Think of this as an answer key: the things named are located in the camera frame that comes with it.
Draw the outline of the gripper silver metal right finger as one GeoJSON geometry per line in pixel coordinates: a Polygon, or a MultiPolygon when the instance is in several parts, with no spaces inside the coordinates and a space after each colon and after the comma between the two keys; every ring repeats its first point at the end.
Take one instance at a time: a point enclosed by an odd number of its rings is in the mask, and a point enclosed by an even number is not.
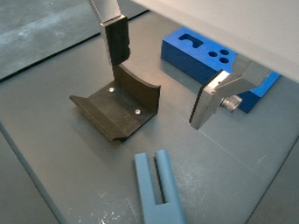
{"type": "Polygon", "coordinates": [[[232,73],[219,70],[202,86],[191,112],[191,126],[198,130],[218,108],[232,112],[242,103],[238,94],[259,86],[270,74],[270,68],[239,54],[232,63],[232,73]]]}

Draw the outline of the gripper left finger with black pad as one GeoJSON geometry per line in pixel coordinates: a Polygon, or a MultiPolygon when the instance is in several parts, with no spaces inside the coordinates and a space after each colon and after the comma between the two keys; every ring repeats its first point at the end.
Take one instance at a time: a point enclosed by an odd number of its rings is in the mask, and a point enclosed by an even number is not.
{"type": "Polygon", "coordinates": [[[129,58],[131,53],[127,16],[120,12],[117,0],[88,0],[88,4],[101,27],[109,62],[115,67],[129,58]]]}

